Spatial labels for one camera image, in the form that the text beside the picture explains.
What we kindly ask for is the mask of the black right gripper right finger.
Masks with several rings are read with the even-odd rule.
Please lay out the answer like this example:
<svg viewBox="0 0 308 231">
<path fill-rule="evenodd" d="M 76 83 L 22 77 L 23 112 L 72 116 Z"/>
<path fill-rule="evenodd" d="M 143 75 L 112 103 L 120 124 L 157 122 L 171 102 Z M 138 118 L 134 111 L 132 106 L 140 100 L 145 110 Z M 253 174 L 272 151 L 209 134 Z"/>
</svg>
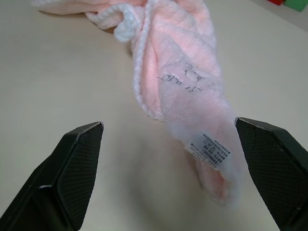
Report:
<svg viewBox="0 0 308 231">
<path fill-rule="evenodd" d="M 308 151 L 285 129 L 235 120 L 249 174 L 280 231 L 308 231 Z"/>
</svg>

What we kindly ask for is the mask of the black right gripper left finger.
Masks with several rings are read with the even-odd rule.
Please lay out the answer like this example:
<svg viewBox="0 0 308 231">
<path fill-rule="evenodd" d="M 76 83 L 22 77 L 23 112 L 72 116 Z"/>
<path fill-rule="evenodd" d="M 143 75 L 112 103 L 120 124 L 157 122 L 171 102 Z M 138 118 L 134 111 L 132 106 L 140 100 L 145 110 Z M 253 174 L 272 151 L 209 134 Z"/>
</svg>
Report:
<svg viewBox="0 0 308 231">
<path fill-rule="evenodd" d="M 79 231 L 93 192 L 104 125 L 63 135 L 0 218 L 0 231 Z"/>
</svg>

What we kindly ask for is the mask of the pink fluffy towel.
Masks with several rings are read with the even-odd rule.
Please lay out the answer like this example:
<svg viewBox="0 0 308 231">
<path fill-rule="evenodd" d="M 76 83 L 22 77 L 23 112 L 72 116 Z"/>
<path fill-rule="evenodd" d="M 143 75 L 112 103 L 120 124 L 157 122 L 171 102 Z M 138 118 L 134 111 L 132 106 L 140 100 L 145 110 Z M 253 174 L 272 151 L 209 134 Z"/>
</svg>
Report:
<svg viewBox="0 0 308 231">
<path fill-rule="evenodd" d="M 130 42 L 136 100 L 195 158 L 202 186 L 222 206 L 239 199 L 245 162 L 224 92 L 204 0 L 32 0 L 39 11 L 83 13 Z"/>
</svg>

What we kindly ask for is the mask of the green block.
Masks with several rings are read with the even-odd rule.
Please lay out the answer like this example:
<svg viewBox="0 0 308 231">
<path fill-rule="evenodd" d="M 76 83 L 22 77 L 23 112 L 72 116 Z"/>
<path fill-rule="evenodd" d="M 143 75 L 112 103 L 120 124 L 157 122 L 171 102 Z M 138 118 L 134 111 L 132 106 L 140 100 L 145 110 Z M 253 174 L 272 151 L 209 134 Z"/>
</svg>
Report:
<svg viewBox="0 0 308 231">
<path fill-rule="evenodd" d="M 308 5 L 308 0 L 285 0 L 284 5 L 290 9 L 302 12 Z"/>
</svg>

